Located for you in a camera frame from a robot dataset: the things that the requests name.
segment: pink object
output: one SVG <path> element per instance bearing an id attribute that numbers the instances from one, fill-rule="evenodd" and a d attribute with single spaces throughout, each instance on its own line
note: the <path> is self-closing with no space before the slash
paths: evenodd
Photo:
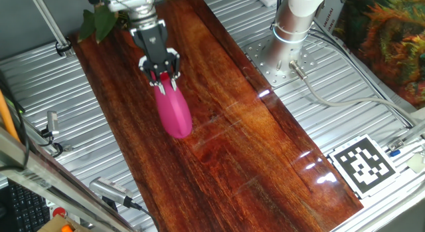
<path id="1" fill-rule="evenodd" d="M 165 95 L 161 93 L 157 86 L 154 86 L 154 91 L 162 125 L 172 137 L 184 138 L 192 131 L 189 107 L 179 88 L 176 91 L 173 90 L 167 73 L 161 74 L 161 81 Z"/>

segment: wooden board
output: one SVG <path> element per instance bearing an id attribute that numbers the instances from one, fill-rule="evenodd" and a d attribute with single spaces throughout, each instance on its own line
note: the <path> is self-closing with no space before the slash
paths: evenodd
<path id="1" fill-rule="evenodd" d="M 203 0 L 157 12 L 181 55 L 193 118 L 184 139 L 161 125 L 140 49 L 118 31 L 99 45 L 72 40 L 162 232 L 330 231 L 362 208 Z"/>

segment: cardboard box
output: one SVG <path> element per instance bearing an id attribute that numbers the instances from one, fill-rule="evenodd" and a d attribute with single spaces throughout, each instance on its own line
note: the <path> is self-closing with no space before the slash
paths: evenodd
<path id="1" fill-rule="evenodd" d="M 316 14 L 318 22 L 330 33 L 333 32 L 344 7 L 345 0 L 325 0 L 322 8 Z"/>
<path id="2" fill-rule="evenodd" d="M 84 228 L 69 217 L 62 217 L 60 215 L 56 215 L 47 224 L 41 227 L 38 232 L 61 232 L 62 227 L 65 225 L 71 226 L 71 228 L 74 229 L 74 232 L 91 232 L 91 230 Z"/>

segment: metal mounting plate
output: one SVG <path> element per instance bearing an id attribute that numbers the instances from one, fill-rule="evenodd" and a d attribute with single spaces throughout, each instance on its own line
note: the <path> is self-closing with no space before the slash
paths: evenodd
<path id="1" fill-rule="evenodd" d="M 264 59 L 262 57 L 262 49 L 270 42 L 270 39 L 273 36 L 268 36 L 253 43 L 250 43 L 245 47 L 245 52 L 252 60 L 254 65 L 258 68 L 258 70 L 263 74 L 263 76 L 267 79 L 272 87 L 278 87 L 283 85 L 286 82 L 289 82 L 291 79 L 298 77 L 294 70 L 291 71 L 277 71 L 276 68 L 267 66 L 264 63 Z M 298 62 L 301 66 L 301 69 L 304 72 L 309 72 L 316 68 L 316 61 L 314 58 L 304 49 L 301 50 L 301 62 Z"/>

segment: green leaf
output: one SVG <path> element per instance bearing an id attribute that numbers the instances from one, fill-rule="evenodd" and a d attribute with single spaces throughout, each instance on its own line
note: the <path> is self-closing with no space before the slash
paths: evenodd
<path id="1" fill-rule="evenodd" d="M 117 21 L 115 13 L 111 13 L 108 7 L 102 5 L 94 11 L 94 26 L 96 27 L 96 41 L 99 43 L 114 28 Z"/>
<path id="2" fill-rule="evenodd" d="M 94 27 L 94 13 L 89 10 L 84 10 L 82 16 L 84 21 L 80 27 L 80 35 L 78 36 L 78 42 L 87 39 L 95 30 Z"/>

